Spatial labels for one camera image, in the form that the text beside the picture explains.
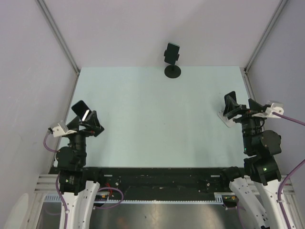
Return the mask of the white phone stand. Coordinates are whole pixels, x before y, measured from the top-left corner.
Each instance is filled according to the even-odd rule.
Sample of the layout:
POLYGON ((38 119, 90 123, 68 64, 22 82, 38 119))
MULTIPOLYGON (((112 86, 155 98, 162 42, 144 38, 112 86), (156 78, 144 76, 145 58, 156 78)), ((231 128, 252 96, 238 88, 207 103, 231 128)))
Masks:
POLYGON ((236 124, 233 119, 241 117, 239 111, 234 110, 229 111, 226 114, 224 114, 224 110, 221 110, 217 113, 217 115, 228 128, 231 128, 236 124))

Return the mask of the black pole phone stand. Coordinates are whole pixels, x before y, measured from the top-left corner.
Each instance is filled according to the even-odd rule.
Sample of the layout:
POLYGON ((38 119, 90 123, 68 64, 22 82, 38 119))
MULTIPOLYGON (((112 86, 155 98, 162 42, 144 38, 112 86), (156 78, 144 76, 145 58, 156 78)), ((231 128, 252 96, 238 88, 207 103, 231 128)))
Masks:
POLYGON ((181 69, 176 64, 175 65, 168 64, 164 69, 164 74, 168 78, 175 79, 181 75, 181 69))

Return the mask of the teal-edged phone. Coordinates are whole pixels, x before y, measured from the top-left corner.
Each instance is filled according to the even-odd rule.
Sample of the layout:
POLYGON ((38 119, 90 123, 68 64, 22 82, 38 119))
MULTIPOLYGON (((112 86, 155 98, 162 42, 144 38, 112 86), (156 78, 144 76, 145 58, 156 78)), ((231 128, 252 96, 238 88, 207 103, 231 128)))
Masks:
POLYGON ((168 64, 175 65, 175 62, 179 59, 180 46, 173 43, 168 43, 166 50, 164 51, 164 61, 168 64))

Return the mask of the blue-edged black phone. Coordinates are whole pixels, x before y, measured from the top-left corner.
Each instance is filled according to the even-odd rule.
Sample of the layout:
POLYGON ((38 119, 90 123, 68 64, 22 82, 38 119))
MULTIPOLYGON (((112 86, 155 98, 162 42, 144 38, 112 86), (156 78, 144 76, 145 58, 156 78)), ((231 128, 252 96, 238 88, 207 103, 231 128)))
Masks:
POLYGON ((237 99, 236 99, 236 92, 235 91, 231 91, 229 92, 228 94, 226 94, 224 96, 224 101, 225 103, 229 103, 229 101, 235 101, 237 102, 237 99))

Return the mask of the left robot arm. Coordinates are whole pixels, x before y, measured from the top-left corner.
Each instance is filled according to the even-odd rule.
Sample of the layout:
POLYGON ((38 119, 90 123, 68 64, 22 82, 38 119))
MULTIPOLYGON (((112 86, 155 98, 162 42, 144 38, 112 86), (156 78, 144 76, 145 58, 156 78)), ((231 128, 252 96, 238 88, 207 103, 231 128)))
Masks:
POLYGON ((55 181, 61 199, 61 229, 87 229, 96 194, 105 186, 102 171, 86 169, 86 138, 97 137, 104 128, 96 111, 87 110, 68 124, 59 122, 53 128, 54 137, 69 139, 67 146, 56 153, 59 170, 55 181))

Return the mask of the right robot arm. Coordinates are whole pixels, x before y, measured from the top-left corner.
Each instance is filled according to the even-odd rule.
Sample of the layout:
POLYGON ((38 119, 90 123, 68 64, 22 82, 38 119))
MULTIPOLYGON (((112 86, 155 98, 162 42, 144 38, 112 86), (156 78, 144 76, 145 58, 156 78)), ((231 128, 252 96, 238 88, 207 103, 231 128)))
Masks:
POLYGON ((274 156, 280 154, 281 136, 272 130, 263 130, 267 118, 279 118, 283 104, 265 105, 249 99, 249 105, 239 104, 234 91, 224 96, 225 108, 219 117, 230 127, 242 126, 244 172, 237 167, 222 171, 220 187, 233 191, 257 229, 291 229, 290 215, 285 210, 281 173, 274 156))

